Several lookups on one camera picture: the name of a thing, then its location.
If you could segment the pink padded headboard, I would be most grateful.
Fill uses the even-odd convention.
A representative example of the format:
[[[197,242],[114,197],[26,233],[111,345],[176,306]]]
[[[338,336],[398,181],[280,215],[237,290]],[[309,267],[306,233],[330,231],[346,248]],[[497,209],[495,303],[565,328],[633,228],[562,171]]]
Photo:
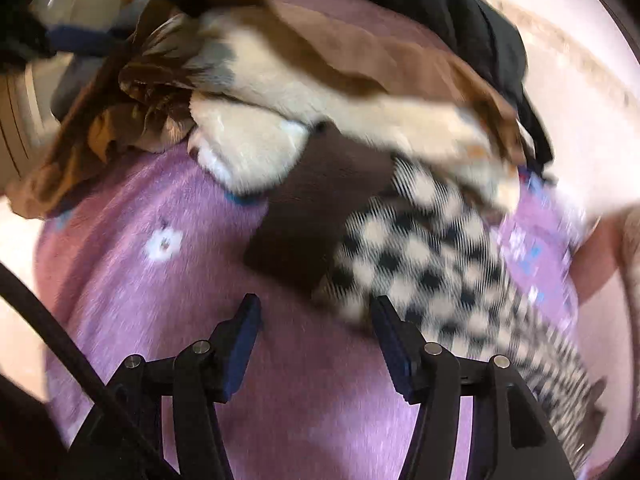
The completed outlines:
[[[589,378],[605,381],[586,477],[602,477],[639,418],[639,209],[601,219],[570,267],[577,340]]]

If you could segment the purple floral bed sheet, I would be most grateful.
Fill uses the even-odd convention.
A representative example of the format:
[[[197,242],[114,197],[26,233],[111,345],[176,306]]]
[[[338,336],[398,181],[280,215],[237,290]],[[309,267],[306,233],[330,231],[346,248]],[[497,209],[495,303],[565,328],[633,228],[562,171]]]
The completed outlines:
[[[376,32],[439,38],[381,10]],[[103,379],[132,354],[178,356],[256,295],[241,387],[215,406],[235,477],[395,479],[418,411],[395,390],[370,316],[350,324],[246,265],[268,208],[267,189],[228,190],[186,142],[128,148],[44,216],[38,292]]]

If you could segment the beige brown fleece blanket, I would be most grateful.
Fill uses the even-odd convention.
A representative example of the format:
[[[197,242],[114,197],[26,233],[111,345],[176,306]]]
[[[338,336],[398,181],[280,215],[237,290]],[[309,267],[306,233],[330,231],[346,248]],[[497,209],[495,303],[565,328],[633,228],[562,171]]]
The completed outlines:
[[[151,0],[81,90],[39,165],[6,189],[41,218],[118,154],[181,142],[228,190],[282,181],[309,130],[423,160],[499,210],[518,206],[525,154],[514,108],[430,36],[357,24],[352,0],[208,0],[189,18]]]

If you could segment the black beige checkered jacket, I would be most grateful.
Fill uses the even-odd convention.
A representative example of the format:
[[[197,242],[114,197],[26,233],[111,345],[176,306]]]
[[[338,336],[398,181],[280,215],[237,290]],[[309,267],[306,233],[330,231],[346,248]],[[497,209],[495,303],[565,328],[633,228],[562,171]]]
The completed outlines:
[[[269,208],[244,261],[350,324],[377,296],[457,356],[511,360],[574,468],[599,426],[574,342],[518,290],[480,213],[451,180],[324,126],[259,128],[250,175]]]

